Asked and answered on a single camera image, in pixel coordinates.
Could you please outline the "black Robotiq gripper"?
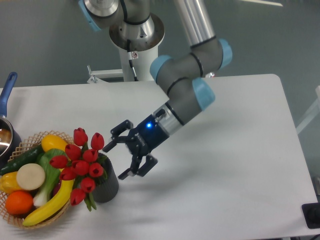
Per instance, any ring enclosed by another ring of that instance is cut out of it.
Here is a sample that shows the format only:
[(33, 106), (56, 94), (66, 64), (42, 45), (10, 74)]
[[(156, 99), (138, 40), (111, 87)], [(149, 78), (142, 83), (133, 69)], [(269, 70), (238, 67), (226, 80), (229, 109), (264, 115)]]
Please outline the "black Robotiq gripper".
[[(126, 130), (129, 130), (128, 135), (120, 136)], [(126, 144), (132, 154), (131, 165), (118, 176), (120, 180), (128, 176), (144, 177), (158, 163), (158, 160), (150, 154), (151, 151), (169, 138), (152, 114), (136, 127), (133, 127), (133, 123), (127, 119), (112, 128), (110, 133), (111, 141), (102, 148), (104, 152), (109, 152), (117, 144), (122, 143)], [(145, 163), (140, 166), (144, 156)]]

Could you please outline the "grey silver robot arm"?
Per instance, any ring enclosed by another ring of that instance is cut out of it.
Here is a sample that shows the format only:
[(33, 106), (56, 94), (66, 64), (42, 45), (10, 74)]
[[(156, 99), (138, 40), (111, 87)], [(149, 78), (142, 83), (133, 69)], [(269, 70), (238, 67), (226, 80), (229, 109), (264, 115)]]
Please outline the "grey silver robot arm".
[(204, 77), (228, 65), (232, 49), (227, 41), (216, 38), (201, 0), (174, 2), (190, 46), (190, 53), (179, 59), (158, 54), (165, 29), (148, 0), (81, 0), (78, 4), (93, 30), (109, 30), (119, 50), (124, 81), (155, 81), (168, 96), (137, 126), (125, 120), (113, 128), (111, 142), (103, 148), (108, 152), (118, 143), (126, 144), (131, 165), (119, 178), (143, 177), (158, 162), (152, 150), (215, 100)]

